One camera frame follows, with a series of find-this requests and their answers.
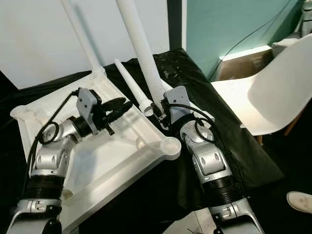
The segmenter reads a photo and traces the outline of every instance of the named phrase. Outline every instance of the white sneaker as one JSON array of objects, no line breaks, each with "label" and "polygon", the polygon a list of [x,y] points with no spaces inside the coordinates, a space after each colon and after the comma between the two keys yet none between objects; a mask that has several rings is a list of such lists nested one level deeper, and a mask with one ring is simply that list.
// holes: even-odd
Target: white sneaker
[{"label": "white sneaker", "polygon": [[292,191],[286,197],[288,204],[295,210],[312,214],[312,195]]}]

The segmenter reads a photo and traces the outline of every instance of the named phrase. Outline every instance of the white tube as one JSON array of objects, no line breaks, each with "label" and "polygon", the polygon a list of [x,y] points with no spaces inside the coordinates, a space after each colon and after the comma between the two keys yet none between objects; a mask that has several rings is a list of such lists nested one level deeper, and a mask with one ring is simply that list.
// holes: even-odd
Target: white tube
[{"label": "white tube", "polygon": [[79,39],[79,42],[91,64],[91,68],[92,68],[92,72],[95,74],[104,74],[105,73],[105,69],[100,65],[97,56],[95,55],[93,48],[79,22],[79,19],[72,7],[72,5],[70,4],[69,0],[61,0],[62,4],[63,4],[63,8],[67,14],[67,17],[70,21],[70,23],[72,24],[72,27]]},{"label": "white tube", "polygon": [[127,69],[122,65],[119,59],[115,59],[115,65],[121,73],[122,77],[129,86],[131,92],[135,96],[137,102],[139,103],[139,109],[145,116],[153,115],[153,108],[151,106],[152,101],[149,100],[143,91],[140,89],[138,84],[135,82],[133,77],[129,74]]},{"label": "white tube", "polygon": [[160,101],[164,99],[164,87],[153,59],[152,51],[145,35],[141,20],[138,16],[133,0],[116,0],[123,22],[126,25],[131,43],[147,86],[151,92],[155,105],[161,110]]}]

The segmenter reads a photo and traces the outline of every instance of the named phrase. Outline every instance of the white wall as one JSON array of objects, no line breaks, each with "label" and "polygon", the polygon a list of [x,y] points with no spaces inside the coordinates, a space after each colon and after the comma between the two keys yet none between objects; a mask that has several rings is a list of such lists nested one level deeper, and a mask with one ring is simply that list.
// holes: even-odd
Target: white wall
[{"label": "white wall", "polygon": [[[166,0],[135,0],[153,53],[169,50]],[[72,0],[101,65],[136,57],[115,0]],[[90,70],[60,0],[0,2],[0,69],[19,88]]]}]

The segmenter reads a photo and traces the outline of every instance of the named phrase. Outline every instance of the white plastic tray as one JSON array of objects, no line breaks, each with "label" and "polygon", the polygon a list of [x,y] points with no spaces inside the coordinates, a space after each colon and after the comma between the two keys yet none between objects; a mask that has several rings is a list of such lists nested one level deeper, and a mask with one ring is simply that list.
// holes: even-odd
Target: white plastic tray
[{"label": "white plastic tray", "polygon": [[[61,102],[79,87],[93,89],[102,102],[124,95],[105,76],[90,74],[28,105],[18,106],[11,116],[19,123],[26,157],[31,144]],[[78,117],[77,98],[72,97],[56,116],[57,123],[70,116]],[[64,188],[73,195],[63,201],[60,221],[63,233],[73,228],[107,204],[147,171],[180,154],[181,144],[164,136],[135,106],[106,130],[88,136],[71,153]]]}]

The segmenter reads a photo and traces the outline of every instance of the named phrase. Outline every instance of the teal wall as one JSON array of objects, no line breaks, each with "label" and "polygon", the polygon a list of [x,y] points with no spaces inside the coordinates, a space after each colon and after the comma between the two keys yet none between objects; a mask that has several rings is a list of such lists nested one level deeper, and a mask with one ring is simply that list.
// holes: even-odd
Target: teal wall
[{"label": "teal wall", "polygon": [[[273,18],[289,0],[188,0],[186,51],[209,78],[218,57]],[[271,44],[295,29],[302,0],[291,0],[284,11],[239,44],[231,53]]]}]

